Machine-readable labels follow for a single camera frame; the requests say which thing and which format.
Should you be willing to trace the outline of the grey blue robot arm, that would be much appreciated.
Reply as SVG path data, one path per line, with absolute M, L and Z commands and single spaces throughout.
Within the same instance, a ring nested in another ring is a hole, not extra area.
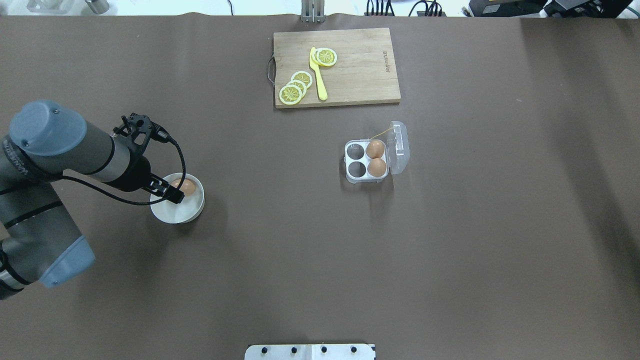
M 52 100 L 28 102 L 1 139 L 1 299 L 39 282 L 57 287 L 89 269 L 95 255 L 53 187 L 68 180 L 93 188 L 71 170 L 122 192 L 143 190 L 156 203 L 180 203 L 185 194 L 151 171 L 150 141 L 178 146 L 146 115 L 122 116 L 107 133 Z

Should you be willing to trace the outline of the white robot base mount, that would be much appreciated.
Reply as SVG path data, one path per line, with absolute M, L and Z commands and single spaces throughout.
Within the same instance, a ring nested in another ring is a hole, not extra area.
M 247 347 L 245 360 L 376 360 L 374 344 L 253 344 Z

